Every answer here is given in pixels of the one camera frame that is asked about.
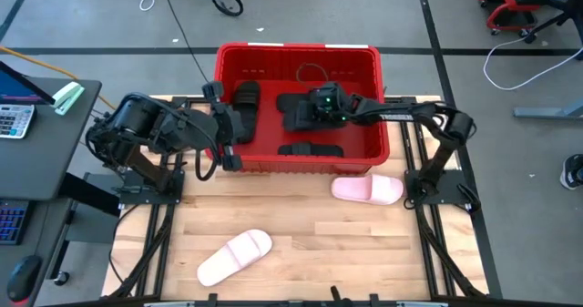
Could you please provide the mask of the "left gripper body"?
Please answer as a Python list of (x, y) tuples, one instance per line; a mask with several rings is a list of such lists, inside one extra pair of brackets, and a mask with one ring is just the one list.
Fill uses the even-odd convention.
[(216, 142), (221, 145), (225, 156), (233, 156), (233, 145), (238, 138), (246, 134), (240, 112), (229, 104), (215, 100), (211, 102), (211, 115), (218, 125)]

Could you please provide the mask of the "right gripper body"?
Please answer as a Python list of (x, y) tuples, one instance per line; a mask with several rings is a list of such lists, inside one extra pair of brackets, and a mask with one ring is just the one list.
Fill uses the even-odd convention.
[(348, 123), (351, 112), (351, 97), (337, 82), (327, 82), (311, 90), (303, 100), (314, 104), (312, 115), (300, 115), (309, 118), (315, 128), (343, 128)]

